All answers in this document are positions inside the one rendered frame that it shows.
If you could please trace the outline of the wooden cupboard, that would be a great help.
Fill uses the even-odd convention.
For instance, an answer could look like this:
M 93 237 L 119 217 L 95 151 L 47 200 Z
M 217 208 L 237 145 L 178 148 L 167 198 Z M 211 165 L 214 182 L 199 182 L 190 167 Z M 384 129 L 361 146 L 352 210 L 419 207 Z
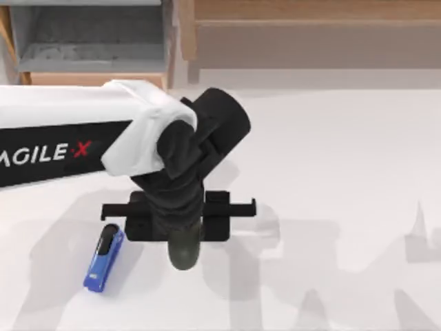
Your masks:
M 176 0 L 192 83 L 441 69 L 441 0 Z

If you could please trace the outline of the grey pierced drawer inside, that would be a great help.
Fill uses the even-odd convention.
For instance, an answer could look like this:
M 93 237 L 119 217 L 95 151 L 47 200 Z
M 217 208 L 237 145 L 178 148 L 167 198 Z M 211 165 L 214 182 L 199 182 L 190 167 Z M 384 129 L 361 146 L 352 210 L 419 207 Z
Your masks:
M 0 0 L 22 72 L 163 72 L 172 0 Z

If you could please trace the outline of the blue stapler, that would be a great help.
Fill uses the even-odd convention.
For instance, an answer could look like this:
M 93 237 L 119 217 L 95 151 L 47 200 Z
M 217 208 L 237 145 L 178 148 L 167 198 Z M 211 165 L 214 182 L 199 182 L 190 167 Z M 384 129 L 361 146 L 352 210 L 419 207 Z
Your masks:
M 104 226 L 83 280 L 86 289 L 91 292 L 104 291 L 124 238 L 125 234 L 117 224 L 109 223 Z

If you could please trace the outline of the pale wooden drawer front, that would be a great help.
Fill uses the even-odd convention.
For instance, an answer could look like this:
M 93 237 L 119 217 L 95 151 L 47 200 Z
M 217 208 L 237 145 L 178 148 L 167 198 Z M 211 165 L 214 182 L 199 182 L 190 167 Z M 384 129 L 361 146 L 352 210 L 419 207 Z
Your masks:
M 166 73 L 125 73 L 125 72 L 22 72 L 19 74 L 23 85 L 36 86 L 101 86 L 113 79 L 141 79 L 167 90 Z

